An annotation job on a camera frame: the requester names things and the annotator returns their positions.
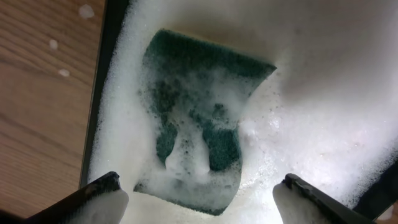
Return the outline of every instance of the soap suds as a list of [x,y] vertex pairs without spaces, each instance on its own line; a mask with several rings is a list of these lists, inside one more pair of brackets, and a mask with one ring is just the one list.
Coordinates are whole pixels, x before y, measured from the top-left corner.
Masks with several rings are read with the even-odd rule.
[[[122,223],[282,223],[272,189],[289,172],[353,208],[395,159],[398,2],[133,2],[101,99],[89,179],[120,174],[130,197]],[[244,107],[241,185],[219,217],[133,192],[156,158],[137,93],[144,51],[162,28],[278,67]]]
[[85,4],[79,8],[79,15],[83,19],[89,19],[91,17],[94,17],[94,10],[91,6]]
[[69,77],[70,76],[70,72],[68,70],[64,69],[64,68],[60,69],[58,71],[58,74],[62,75],[63,77]]
[[52,50],[58,49],[58,42],[56,40],[51,39],[49,42],[49,46]]
[[385,212],[383,212],[383,214],[381,214],[377,218],[377,220],[380,220],[380,221],[389,220],[392,217],[393,211],[394,211],[394,206],[391,205],[389,208],[387,208],[387,210]]

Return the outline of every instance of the wooden countertop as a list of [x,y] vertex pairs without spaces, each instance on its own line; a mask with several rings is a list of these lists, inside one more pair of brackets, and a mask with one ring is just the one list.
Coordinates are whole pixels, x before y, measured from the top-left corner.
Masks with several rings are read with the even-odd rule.
[[77,190],[104,2],[0,0],[0,210],[29,217]]

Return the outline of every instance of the dark edge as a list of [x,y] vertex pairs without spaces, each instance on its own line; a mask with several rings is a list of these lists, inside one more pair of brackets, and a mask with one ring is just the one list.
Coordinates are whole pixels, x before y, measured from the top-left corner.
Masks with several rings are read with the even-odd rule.
[[103,193],[114,192],[120,189],[119,175],[115,172],[108,172],[49,208],[27,218],[22,223],[68,223],[77,216],[82,210],[82,206],[91,199]]
[[80,171],[79,188],[87,185],[88,169],[98,124],[101,96],[113,56],[113,50],[122,28],[129,0],[107,0],[104,7],[101,38],[97,54],[96,71],[91,92],[91,108],[88,114],[85,148]]
[[366,191],[354,211],[368,219],[377,219],[398,199],[398,162],[396,161]]
[[298,188],[301,196],[309,199],[313,204],[315,204],[322,214],[332,223],[374,223],[372,220],[369,220],[363,215],[352,211],[295,174],[287,174],[282,183],[285,184],[290,190],[292,189],[293,185]]

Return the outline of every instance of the sponge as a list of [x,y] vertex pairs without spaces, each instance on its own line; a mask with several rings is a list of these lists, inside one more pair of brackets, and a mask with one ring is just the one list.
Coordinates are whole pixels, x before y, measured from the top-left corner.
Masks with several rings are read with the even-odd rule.
[[142,60],[139,95],[157,124],[159,163],[148,164],[134,191],[222,214],[241,179],[239,116],[275,69],[211,42],[158,31]]

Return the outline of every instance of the green sponge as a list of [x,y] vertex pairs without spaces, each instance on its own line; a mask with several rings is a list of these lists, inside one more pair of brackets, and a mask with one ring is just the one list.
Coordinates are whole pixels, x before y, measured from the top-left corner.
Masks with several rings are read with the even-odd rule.
[[[220,45],[169,30],[158,31],[142,60],[140,94],[159,124],[159,162],[166,168],[169,155],[174,150],[182,151],[183,172],[167,177],[175,180],[165,180],[172,185],[165,190],[151,186],[151,177],[143,175],[134,190],[201,212],[221,214],[236,194],[241,178],[237,134],[241,110],[275,69]],[[195,179],[195,156],[191,155],[200,145],[194,138],[198,133],[208,150],[211,183]],[[222,198],[214,203],[217,197]]]

